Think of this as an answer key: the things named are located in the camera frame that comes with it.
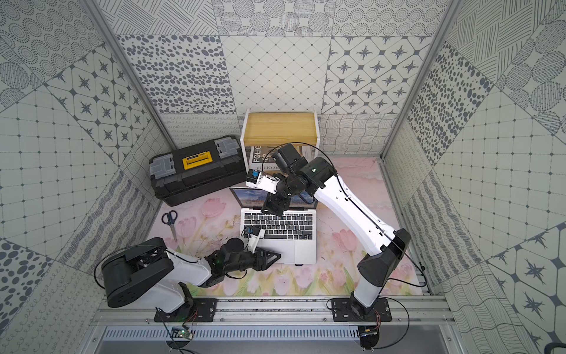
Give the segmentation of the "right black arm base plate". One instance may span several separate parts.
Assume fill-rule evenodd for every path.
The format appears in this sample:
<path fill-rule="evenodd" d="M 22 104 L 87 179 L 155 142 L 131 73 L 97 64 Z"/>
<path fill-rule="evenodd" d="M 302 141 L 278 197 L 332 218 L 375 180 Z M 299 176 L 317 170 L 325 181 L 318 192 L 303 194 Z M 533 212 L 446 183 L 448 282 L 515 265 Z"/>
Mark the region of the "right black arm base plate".
<path fill-rule="evenodd" d="M 334 322 L 391 322 L 392 315 L 387 299 L 378 297 L 366 308 L 355 298 L 332 298 L 327 302 Z"/>

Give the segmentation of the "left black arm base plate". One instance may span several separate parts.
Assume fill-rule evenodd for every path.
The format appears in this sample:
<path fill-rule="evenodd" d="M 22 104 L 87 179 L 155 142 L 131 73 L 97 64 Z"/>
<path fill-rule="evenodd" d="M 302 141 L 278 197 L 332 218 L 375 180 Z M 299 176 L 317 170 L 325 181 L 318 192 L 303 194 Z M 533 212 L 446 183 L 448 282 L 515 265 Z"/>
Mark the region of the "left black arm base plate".
<path fill-rule="evenodd" d="M 185 302 L 171 313 L 157 310 L 154 316 L 154 322 L 213 322 L 217 305 L 218 300 L 216 298 L 195 298 L 189 302 Z"/>

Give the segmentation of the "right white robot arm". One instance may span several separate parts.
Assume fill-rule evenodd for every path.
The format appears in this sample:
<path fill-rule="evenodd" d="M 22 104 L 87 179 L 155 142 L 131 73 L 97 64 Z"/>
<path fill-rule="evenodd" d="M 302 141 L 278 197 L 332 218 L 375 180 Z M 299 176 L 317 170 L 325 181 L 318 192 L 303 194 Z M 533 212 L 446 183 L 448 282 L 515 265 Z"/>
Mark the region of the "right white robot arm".
<path fill-rule="evenodd" d="M 281 217 L 290 208 L 292 197 L 302 193 L 333 211 L 366 251 L 358 264 L 361 279 L 350 301 L 352 311 L 359 317 L 367 314 L 405 257 L 411 235 L 404 229 L 395 230 L 378 218 L 346 186 L 327 156 L 308 161 L 290 143 L 272 152 L 280 172 L 271 175 L 262 169 L 250 170 L 246 180 L 248 186 L 268 193 L 261 212 Z"/>

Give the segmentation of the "silver laptop computer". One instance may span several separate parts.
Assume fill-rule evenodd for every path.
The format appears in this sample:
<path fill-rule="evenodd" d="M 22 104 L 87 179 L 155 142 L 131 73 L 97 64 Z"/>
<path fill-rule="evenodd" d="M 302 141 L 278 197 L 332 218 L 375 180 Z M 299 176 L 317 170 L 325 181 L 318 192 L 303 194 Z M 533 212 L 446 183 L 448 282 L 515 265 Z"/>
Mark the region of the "silver laptop computer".
<path fill-rule="evenodd" d="M 240 231 L 256 226 L 265 229 L 259 248 L 280 253 L 280 263 L 312 265 L 317 260 L 316 227 L 318 201 L 303 192 L 293 196 L 290 209 L 282 217 L 261 213 L 268 193 L 250 187 L 231 187 L 233 196 L 242 207 Z"/>

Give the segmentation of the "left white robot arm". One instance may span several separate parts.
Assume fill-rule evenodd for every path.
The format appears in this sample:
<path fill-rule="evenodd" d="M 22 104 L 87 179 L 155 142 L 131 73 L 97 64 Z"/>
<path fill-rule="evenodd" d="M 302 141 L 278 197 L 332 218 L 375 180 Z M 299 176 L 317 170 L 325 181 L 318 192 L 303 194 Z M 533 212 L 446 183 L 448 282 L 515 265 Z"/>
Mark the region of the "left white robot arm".
<path fill-rule="evenodd" d="M 204 258 L 194 258 L 167 248 L 163 238 L 155 237 L 108 257 L 100 271 L 110 308 L 139 300 L 171 314 L 192 301 L 188 283 L 210 288 L 236 271 L 265 271 L 280 258 L 279 253 L 259 247 L 249 251 L 239 238 Z"/>

